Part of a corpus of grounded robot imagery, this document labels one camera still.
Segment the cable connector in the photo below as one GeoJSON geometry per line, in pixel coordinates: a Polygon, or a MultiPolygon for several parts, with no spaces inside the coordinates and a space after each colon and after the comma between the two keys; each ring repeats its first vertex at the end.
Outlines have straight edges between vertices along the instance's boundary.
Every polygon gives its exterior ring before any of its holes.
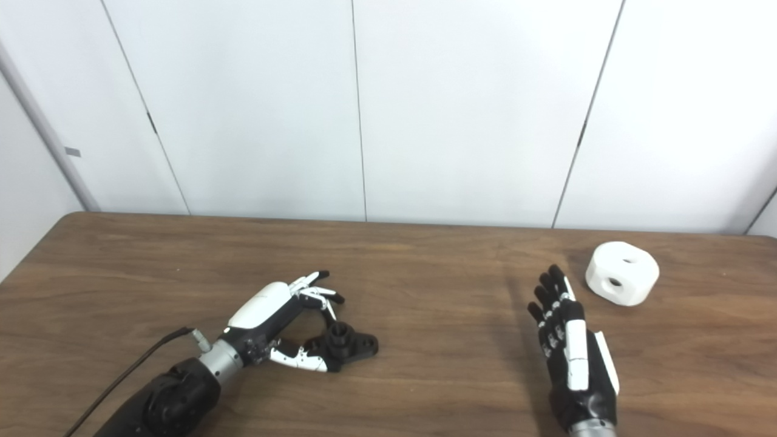
{"type": "Polygon", "coordinates": [[[194,341],[197,342],[197,347],[200,348],[202,353],[210,352],[213,346],[211,345],[210,341],[205,338],[205,336],[200,332],[198,329],[193,329],[192,337],[194,337],[194,341]]]}

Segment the wooden table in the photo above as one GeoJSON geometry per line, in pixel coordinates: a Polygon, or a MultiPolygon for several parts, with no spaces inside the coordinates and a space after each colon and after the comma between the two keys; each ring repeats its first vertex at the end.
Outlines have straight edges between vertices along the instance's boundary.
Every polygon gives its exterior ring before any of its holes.
{"type": "MultiPolygon", "coordinates": [[[[318,269],[341,320],[378,336],[339,374],[243,371],[197,435],[564,435],[524,308],[557,263],[607,334],[621,436],[777,433],[777,240],[766,237],[78,213],[0,285],[0,435],[58,436],[171,330],[215,338],[272,281],[318,269]],[[623,239],[661,278],[641,306],[582,285],[593,249],[623,239]]],[[[322,330],[305,314],[285,337],[322,330]]],[[[82,427],[196,355],[161,349],[82,427]]]]}

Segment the back of robotic hand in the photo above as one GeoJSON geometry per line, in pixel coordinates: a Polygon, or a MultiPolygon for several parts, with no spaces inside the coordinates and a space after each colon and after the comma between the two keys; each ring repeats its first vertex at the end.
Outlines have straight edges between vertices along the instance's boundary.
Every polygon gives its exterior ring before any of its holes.
{"type": "Polygon", "coordinates": [[[528,306],[552,383],[550,406],[573,437],[615,437],[618,375],[602,332],[587,329],[583,306],[569,280],[553,265],[539,278],[528,306]]]}

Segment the silver metal cylinder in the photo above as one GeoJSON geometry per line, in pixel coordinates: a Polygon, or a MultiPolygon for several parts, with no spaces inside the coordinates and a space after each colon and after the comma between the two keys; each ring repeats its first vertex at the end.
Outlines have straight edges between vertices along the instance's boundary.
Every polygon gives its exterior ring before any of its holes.
{"type": "Polygon", "coordinates": [[[570,437],[618,437],[615,425],[601,419],[579,421],[570,428],[570,437]]]}
{"type": "Polygon", "coordinates": [[[213,343],[211,350],[200,355],[198,359],[211,371],[221,386],[243,367],[238,352],[224,340],[213,343]]]}

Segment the robotic arm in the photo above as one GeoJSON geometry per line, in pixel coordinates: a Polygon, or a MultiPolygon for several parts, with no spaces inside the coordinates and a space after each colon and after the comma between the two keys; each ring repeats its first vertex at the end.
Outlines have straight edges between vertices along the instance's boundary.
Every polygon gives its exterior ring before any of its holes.
{"type": "Polygon", "coordinates": [[[345,299],[315,287],[328,271],[291,284],[273,282],[256,293],[227,323],[212,345],[198,330],[192,335],[203,354],[174,365],[127,400],[95,437],[184,437],[211,410],[221,388],[248,365],[271,360],[318,372],[339,372],[343,364],[378,353],[378,339],[337,321],[331,302],[345,299]],[[304,309],[321,311],[326,334],[298,346],[278,338],[304,309]]]}
{"type": "Polygon", "coordinates": [[[550,406],[572,437],[616,437],[615,402],[620,385],[602,332],[587,329],[583,305],[569,280],[553,265],[539,278],[529,313],[552,383],[550,406]]]}

